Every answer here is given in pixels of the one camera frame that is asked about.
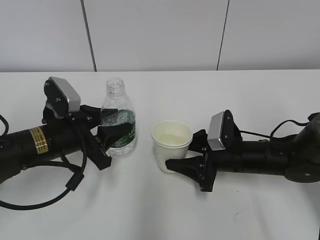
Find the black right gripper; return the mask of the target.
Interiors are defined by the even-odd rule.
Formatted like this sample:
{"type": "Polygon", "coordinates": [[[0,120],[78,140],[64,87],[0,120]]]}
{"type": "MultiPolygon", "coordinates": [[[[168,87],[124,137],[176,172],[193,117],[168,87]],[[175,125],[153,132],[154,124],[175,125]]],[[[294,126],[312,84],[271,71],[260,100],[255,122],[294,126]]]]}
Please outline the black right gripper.
{"type": "MultiPolygon", "coordinates": [[[[192,141],[188,150],[203,153],[208,148],[208,134],[201,129],[192,135],[192,141]]],[[[217,175],[217,166],[214,162],[212,151],[206,151],[202,155],[181,159],[168,159],[165,166],[168,170],[193,179],[199,184],[201,192],[212,192],[217,175]]]]}

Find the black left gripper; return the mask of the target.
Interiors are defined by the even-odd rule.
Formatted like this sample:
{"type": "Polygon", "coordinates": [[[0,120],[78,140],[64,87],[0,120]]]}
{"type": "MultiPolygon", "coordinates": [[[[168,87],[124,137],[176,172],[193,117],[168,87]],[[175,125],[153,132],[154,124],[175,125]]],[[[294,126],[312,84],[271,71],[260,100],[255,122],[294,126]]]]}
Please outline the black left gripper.
{"type": "Polygon", "coordinates": [[[57,159],[63,154],[68,155],[86,147],[87,157],[104,170],[111,166],[112,158],[104,150],[117,149],[130,144],[135,138],[135,124],[120,124],[115,126],[100,126],[102,108],[81,105],[77,112],[69,113],[64,118],[55,118],[54,113],[47,107],[43,110],[42,131],[46,137],[50,160],[57,159]],[[91,129],[97,128],[97,137],[91,129]]]}

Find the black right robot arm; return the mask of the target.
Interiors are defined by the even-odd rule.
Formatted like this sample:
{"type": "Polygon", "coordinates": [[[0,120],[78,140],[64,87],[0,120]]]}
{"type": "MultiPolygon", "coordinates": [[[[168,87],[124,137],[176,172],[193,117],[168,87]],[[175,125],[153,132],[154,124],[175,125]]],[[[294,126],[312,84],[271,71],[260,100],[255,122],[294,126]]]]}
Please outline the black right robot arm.
{"type": "Polygon", "coordinates": [[[212,192],[217,172],[283,176],[296,183],[320,180],[320,114],[311,114],[307,122],[293,123],[302,131],[275,137],[275,130],[263,140],[246,141],[230,110],[211,117],[208,131],[193,134],[188,150],[198,155],[169,158],[168,170],[199,184],[202,192],[212,192]]]}

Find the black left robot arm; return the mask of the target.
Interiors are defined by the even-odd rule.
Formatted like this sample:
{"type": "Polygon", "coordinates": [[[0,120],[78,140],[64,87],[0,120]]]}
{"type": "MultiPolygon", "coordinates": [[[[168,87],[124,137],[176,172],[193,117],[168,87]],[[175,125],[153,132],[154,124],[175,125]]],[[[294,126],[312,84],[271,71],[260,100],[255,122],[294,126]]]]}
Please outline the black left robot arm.
{"type": "Polygon", "coordinates": [[[130,133],[133,124],[125,122],[115,126],[101,126],[101,110],[81,105],[77,112],[55,117],[52,110],[43,111],[42,125],[0,138],[0,181],[4,182],[21,170],[48,162],[78,151],[99,170],[111,166],[112,158],[106,154],[120,138],[130,133]]]}

